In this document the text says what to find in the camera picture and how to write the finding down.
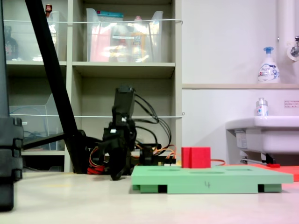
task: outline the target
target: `small spray bottle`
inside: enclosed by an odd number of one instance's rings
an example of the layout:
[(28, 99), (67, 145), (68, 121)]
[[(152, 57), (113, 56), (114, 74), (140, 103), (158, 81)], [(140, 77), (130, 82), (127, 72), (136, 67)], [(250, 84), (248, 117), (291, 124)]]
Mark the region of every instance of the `small spray bottle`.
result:
[(259, 98), (256, 102), (256, 114), (257, 116), (268, 116), (268, 101), (264, 98)]
[(279, 69), (271, 57), (271, 52), (274, 48), (266, 47), (263, 50), (266, 51), (267, 57), (265, 58), (257, 76), (258, 83), (280, 83)]

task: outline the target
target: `sink basin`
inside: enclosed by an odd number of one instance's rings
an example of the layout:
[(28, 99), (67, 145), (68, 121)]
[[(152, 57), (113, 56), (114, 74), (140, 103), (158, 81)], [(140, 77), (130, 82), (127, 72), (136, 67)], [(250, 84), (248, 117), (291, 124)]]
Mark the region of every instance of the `sink basin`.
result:
[(234, 130), (243, 151), (268, 154), (299, 154), (299, 116), (257, 116), (232, 120), (226, 129)]

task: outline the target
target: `clear plastic bin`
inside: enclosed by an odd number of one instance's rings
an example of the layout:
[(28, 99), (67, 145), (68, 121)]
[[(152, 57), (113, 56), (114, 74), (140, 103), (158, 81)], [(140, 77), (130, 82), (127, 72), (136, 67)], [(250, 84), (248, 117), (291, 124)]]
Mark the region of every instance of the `clear plastic bin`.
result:
[[(67, 24), (60, 12), (51, 12), (48, 24), (59, 61), (66, 61)], [(30, 22), (4, 21), (7, 60), (43, 61)]]
[[(89, 62), (162, 62), (162, 22), (135, 21), (99, 23), (94, 9), (88, 8), (87, 61)], [(160, 20), (155, 12), (152, 20)]]
[[(52, 94), (50, 95), (46, 105), (10, 106), (9, 112), (11, 117), (18, 117), (22, 119), (23, 128), (24, 128), (24, 142), (42, 138), (42, 137), (48, 137), (63, 132)], [(29, 114), (32, 116), (21, 116), (19, 114)], [(47, 117), (41, 115), (56, 115), (56, 116)], [(32, 150), (64, 151), (64, 141), (60, 140), (57, 142), (53, 142), (50, 144), (37, 147)]]

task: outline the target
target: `red mat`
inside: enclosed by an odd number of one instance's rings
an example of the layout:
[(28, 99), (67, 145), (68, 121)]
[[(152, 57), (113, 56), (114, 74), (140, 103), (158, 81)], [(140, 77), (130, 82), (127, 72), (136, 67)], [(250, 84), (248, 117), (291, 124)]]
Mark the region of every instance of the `red mat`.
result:
[(248, 166), (260, 167), (260, 168), (270, 169), (270, 170), (274, 170), (274, 171), (278, 171), (278, 172), (282, 172), (282, 173), (293, 174), (294, 181), (299, 181), (299, 166), (285, 166), (285, 167), (279, 167), (279, 168), (270, 168), (270, 167), (260, 165), (260, 164), (250, 164)]

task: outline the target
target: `tripod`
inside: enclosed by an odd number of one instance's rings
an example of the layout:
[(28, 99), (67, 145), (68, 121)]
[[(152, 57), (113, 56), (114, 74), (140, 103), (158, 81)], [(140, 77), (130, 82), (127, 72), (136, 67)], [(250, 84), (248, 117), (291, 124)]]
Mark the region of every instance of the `tripod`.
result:
[(22, 179), (22, 149), (64, 140), (74, 172), (86, 174), (90, 154), (88, 147), (101, 142), (98, 139), (86, 137), (84, 131), (77, 129), (42, 1), (25, 0), (25, 2), (43, 57), (63, 133), (24, 144), (21, 119), (9, 117), (3, 5), (0, 0), (0, 44), (2, 44), (0, 47), (0, 210), (11, 210), (14, 207), (14, 183)]

